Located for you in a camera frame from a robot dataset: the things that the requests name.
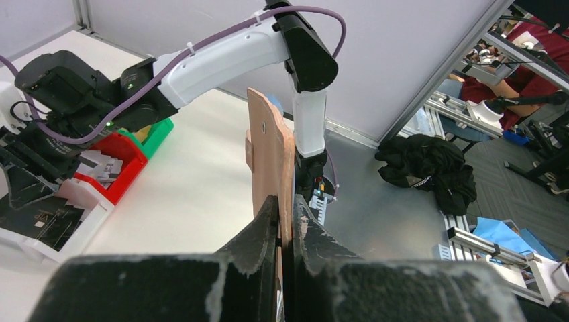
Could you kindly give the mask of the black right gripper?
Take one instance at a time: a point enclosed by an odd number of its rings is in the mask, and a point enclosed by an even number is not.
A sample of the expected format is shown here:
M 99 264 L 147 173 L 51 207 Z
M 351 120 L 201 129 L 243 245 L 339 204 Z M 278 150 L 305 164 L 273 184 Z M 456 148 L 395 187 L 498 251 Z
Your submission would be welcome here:
M 9 205 L 22 209 L 54 195 L 60 180 L 74 176 L 79 167 L 78 146 L 47 136 L 37 125 L 14 133 L 1 128 L 1 167 Z

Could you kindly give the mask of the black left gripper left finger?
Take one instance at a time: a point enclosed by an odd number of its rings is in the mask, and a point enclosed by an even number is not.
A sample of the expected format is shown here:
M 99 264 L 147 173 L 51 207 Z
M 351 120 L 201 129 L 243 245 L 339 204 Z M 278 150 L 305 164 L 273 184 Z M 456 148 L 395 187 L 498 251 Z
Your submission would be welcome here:
M 75 257 L 30 321 L 275 321 L 278 198 L 212 254 Z

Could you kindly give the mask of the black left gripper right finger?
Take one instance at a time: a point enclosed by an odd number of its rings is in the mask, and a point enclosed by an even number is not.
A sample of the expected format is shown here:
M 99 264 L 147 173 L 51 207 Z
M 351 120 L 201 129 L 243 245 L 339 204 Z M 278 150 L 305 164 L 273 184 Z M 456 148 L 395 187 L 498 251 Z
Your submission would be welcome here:
M 515 295 L 485 264 L 367 260 L 293 203 L 292 321 L 524 321 Z

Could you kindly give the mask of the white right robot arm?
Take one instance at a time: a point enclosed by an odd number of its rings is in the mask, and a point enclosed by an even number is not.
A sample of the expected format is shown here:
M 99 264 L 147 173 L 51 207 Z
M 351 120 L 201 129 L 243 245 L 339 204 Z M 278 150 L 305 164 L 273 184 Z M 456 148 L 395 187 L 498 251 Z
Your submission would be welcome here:
M 43 54 L 21 70 L 8 59 L 31 117 L 1 129 L 1 168 L 9 203 L 21 209 L 51 197 L 79 167 L 79 154 L 119 129 L 138 131 L 178 113 L 203 93 L 243 74 L 284 64 L 294 88 L 295 188 L 310 199 L 327 163 L 327 89 L 338 75 L 330 52 L 304 18 L 329 9 L 268 1 L 250 19 L 196 44 L 127 69 L 116 80 L 68 50 Z

